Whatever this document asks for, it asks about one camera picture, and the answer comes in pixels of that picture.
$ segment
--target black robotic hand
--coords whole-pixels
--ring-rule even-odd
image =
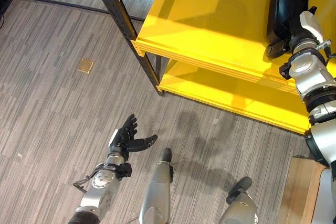
[[[134,135],[137,133],[136,123],[137,118],[134,114],[131,114],[124,125],[118,129],[112,143],[109,146],[110,154],[120,153],[125,162],[128,160],[130,152],[139,152],[151,147],[158,139],[157,135],[152,135],[147,138],[134,139]]]

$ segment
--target black metal post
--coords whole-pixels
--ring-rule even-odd
[[[106,8],[110,12],[113,20],[115,21],[119,30],[121,31],[121,34],[124,36],[129,47],[132,49],[135,57],[140,63],[142,69],[145,71],[147,77],[151,81],[155,90],[158,92],[158,94],[162,94],[163,92],[159,91],[157,88],[157,86],[159,85],[159,78],[157,77],[147,55],[144,55],[144,57],[139,56],[131,43],[131,40],[135,40],[137,38],[137,32],[134,29],[134,26],[132,24],[130,16],[127,13],[124,3],[122,2],[122,0],[102,0],[102,1],[104,2]]]

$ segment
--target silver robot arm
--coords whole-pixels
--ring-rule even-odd
[[[134,139],[137,133],[134,114],[124,123],[123,127],[115,130],[109,142],[109,155],[103,164],[98,164],[90,176],[74,183],[84,196],[76,209],[69,224],[98,224],[110,208],[114,195],[117,193],[122,178],[130,177],[132,167],[128,160],[130,152],[138,152],[152,146],[156,135],[145,139]],[[88,191],[83,184],[91,181]]]
[[[169,223],[170,183],[173,181],[171,159],[171,150],[165,148],[145,194],[139,216],[140,224]]]
[[[309,17],[301,25],[305,29],[316,28],[315,17],[312,14]],[[322,38],[320,29],[308,30],[314,31],[316,38]],[[292,48],[293,55],[288,63],[279,70],[285,79],[294,79],[296,89],[306,105],[312,126],[305,132],[304,138],[313,158],[331,168],[332,198],[336,208],[336,80],[327,70],[328,61],[335,58],[335,54],[331,54],[330,45],[329,40],[320,43],[317,39],[303,38]],[[324,49],[327,61],[319,52],[321,49]]]

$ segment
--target yellow shelving unit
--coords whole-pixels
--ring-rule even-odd
[[[336,0],[309,3],[318,6],[324,37],[336,42]],[[175,60],[159,88],[303,133],[307,112],[294,81],[278,72],[289,55],[265,56],[268,6],[269,0],[155,0],[133,45],[140,56]],[[328,68],[336,74],[334,62]]]
[[[170,60],[159,88],[298,133],[309,126],[296,95],[180,61]]]

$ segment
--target cable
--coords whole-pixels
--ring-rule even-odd
[[[44,2],[44,3],[56,4],[56,5],[64,5],[64,6],[67,6],[67,7],[74,7],[74,8],[79,8],[79,9],[83,9],[83,10],[90,10],[90,11],[97,12],[97,13],[110,14],[110,12],[108,10],[102,10],[102,9],[83,6],[83,5],[69,4],[69,3],[56,1],[56,0],[33,0],[33,1],[39,1],[39,2]],[[141,21],[141,22],[145,21],[144,18],[139,18],[139,17],[135,17],[135,16],[130,16],[130,19]]]
[[[127,222],[126,224],[130,224],[130,223],[134,222],[137,219],[138,219],[138,217],[136,217],[134,220],[131,220],[131,221]]]
[[[327,61],[326,61],[326,63],[325,63],[326,66],[327,66],[328,63],[329,63],[329,60],[331,60],[331,59],[336,59],[336,54],[332,54],[332,53],[331,53],[331,48],[330,48],[329,45],[326,46],[326,47],[324,48],[324,53],[325,53],[325,56],[327,57]]]
[[[2,24],[0,26],[0,29],[1,29],[2,26],[4,25],[4,22],[5,22],[5,16],[2,13],[0,13],[0,14],[1,14],[1,17],[2,17]]]

